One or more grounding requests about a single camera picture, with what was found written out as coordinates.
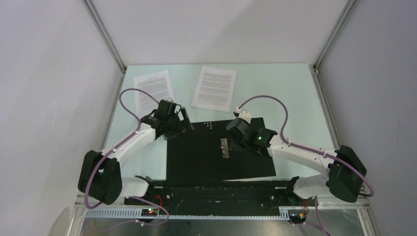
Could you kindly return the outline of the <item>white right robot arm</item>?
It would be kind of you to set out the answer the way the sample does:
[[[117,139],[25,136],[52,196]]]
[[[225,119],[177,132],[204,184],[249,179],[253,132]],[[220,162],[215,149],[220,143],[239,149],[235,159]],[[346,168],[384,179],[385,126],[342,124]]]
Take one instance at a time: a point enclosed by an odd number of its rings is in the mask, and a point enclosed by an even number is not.
[[[258,156],[286,159],[318,172],[315,176],[292,178],[286,192],[291,205],[298,206],[310,197],[329,196],[355,203],[361,195],[367,169],[348,146],[338,149],[302,146],[274,130],[256,129],[242,118],[232,120],[226,130],[239,148]]]

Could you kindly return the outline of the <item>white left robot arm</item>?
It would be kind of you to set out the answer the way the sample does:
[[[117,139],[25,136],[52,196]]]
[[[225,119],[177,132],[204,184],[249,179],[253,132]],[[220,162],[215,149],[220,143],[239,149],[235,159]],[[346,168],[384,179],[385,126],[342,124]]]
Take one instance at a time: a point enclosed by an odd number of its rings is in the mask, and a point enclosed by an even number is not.
[[[150,179],[123,177],[121,170],[139,150],[159,137],[165,140],[193,130],[187,110],[181,105],[161,100],[157,109],[142,117],[139,126],[118,144],[101,151],[85,154],[78,181],[78,190],[85,198],[92,197],[111,205],[118,198],[136,197],[142,204],[155,200],[155,191],[149,188]]]

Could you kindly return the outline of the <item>red and black file folder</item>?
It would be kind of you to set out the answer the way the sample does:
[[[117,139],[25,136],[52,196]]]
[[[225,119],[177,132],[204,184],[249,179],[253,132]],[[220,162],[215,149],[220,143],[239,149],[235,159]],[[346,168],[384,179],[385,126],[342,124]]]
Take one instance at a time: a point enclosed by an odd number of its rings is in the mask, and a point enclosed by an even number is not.
[[[166,183],[195,185],[276,176],[273,158],[239,148],[226,130],[230,120],[193,123],[167,141]]]

